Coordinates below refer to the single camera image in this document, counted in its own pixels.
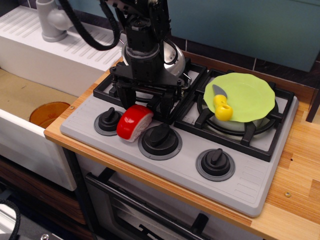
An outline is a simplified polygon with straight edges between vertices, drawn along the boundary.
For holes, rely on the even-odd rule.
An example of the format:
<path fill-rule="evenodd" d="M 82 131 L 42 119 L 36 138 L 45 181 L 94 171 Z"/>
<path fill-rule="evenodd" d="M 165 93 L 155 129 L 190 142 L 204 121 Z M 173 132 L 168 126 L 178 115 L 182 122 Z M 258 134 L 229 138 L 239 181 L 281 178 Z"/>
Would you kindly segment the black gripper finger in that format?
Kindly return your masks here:
<path fill-rule="evenodd" d="M 161 119 L 164 123 L 174 121 L 174 112 L 178 104 L 178 99 L 173 92 L 166 92 L 160 100 Z"/>
<path fill-rule="evenodd" d="M 136 91 L 131 87 L 116 84 L 117 95 L 121 101 L 124 109 L 129 109 L 131 106 L 136 104 Z"/>

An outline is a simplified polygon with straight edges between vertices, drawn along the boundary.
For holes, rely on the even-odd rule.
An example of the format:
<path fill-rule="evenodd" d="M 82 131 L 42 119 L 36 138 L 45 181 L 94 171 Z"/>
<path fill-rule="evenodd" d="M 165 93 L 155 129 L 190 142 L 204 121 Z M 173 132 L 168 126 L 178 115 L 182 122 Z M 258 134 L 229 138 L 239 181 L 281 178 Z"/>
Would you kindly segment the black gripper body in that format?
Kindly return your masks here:
<path fill-rule="evenodd" d="M 183 97 L 184 57 L 174 44 L 157 44 L 149 52 L 122 48 L 124 64 L 112 67 L 110 73 L 117 96 L 135 100 L 137 92 L 159 96 L 165 100 Z"/>

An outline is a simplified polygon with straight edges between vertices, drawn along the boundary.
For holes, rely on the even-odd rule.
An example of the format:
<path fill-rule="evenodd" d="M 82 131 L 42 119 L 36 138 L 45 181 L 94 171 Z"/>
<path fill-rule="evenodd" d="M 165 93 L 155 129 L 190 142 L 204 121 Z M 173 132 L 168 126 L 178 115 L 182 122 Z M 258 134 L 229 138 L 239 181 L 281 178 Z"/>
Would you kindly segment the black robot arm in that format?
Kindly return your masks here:
<path fill-rule="evenodd" d="M 102 0 L 106 10 L 114 7 L 124 28 L 127 65 L 110 69 L 112 85 L 127 110 L 136 103 L 137 93 L 152 96 L 147 106 L 156 120 L 171 124 L 174 104 L 183 99 L 184 80 L 166 68 L 164 43 L 171 30 L 168 3 L 165 0 Z"/>

